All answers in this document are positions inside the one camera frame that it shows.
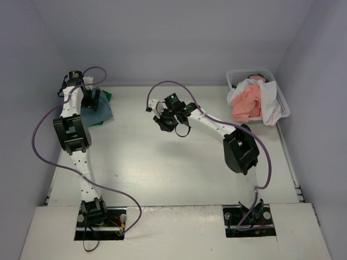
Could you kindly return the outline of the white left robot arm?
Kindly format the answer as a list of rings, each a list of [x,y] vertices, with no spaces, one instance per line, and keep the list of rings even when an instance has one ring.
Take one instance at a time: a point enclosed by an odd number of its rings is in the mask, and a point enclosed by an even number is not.
[[[62,84],[63,107],[59,118],[53,120],[62,149],[69,154],[74,169],[78,171],[81,191],[81,214],[96,227],[108,222],[106,204],[95,181],[89,148],[91,135],[81,115],[82,107],[96,112],[99,107],[100,90],[93,89],[93,78],[85,77],[81,71],[70,71]]]

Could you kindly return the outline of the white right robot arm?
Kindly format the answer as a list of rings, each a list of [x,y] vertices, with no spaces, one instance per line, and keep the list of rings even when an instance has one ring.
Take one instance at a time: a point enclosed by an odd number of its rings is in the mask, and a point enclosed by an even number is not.
[[[207,113],[191,102],[186,104],[173,93],[165,100],[149,100],[147,110],[154,112],[153,120],[161,131],[173,132],[178,126],[188,127],[187,133],[197,128],[221,143],[224,161],[236,174],[236,187],[239,195],[240,217],[246,223],[258,219],[260,212],[254,205],[259,202],[255,187],[258,185],[256,166],[260,154],[254,138],[248,133],[230,125],[209,119]]]

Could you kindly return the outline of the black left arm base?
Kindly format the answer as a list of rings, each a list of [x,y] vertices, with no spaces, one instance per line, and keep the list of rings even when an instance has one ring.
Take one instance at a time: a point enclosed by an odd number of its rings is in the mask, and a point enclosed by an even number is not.
[[[111,207],[107,210],[107,217],[101,223],[89,219],[85,230],[85,218],[79,210],[74,240],[75,241],[122,241],[121,235],[126,227],[126,209]]]

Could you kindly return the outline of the grey-blue t shirt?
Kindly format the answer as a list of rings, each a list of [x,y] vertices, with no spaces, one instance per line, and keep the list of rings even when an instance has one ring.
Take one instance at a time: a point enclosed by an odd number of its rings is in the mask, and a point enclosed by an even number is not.
[[[109,103],[112,94],[96,87],[93,90],[93,95],[97,90],[100,91],[98,109],[94,111],[92,108],[81,107],[81,117],[88,127],[102,125],[104,121],[113,118],[113,113]]]

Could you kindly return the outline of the green t shirt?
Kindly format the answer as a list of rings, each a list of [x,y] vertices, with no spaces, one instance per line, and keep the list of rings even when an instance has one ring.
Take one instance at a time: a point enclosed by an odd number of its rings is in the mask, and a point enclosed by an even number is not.
[[[100,126],[105,121],[113,118],[110,100],[112,94],[103,90],[100,94],[99,107],[97,111],[92,111],[88,117],[88,126]]]

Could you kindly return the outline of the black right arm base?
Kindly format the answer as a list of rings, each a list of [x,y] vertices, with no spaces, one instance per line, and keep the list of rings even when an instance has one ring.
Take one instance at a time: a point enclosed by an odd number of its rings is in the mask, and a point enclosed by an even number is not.
[[[255,209],[242,222],[240,231],[237,225],[248,209],[244,206],[223,206],[223,220],[227,238],[275,237],[276,230],[273,223],[270,206],[258,203]]]

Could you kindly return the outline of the white laundry basket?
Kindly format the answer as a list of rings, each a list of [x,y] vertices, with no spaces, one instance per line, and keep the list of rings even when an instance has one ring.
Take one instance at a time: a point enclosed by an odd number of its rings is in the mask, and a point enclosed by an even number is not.
[[[267,68],[246,68],[246,69],[232,69],[226,72],[226,79],[229,86],[229,93],[227,95],[227,102],[230,104],[232,93],[235,90],[235,87],[245,79],[248,79],[250,76],[260,74],[261,77],[267,81],[276,81],[273,73]],[[281,108],[281,117],[286,118],[290,115],[289,106],[284,98],[284,95],[277,84],[277,102]]]

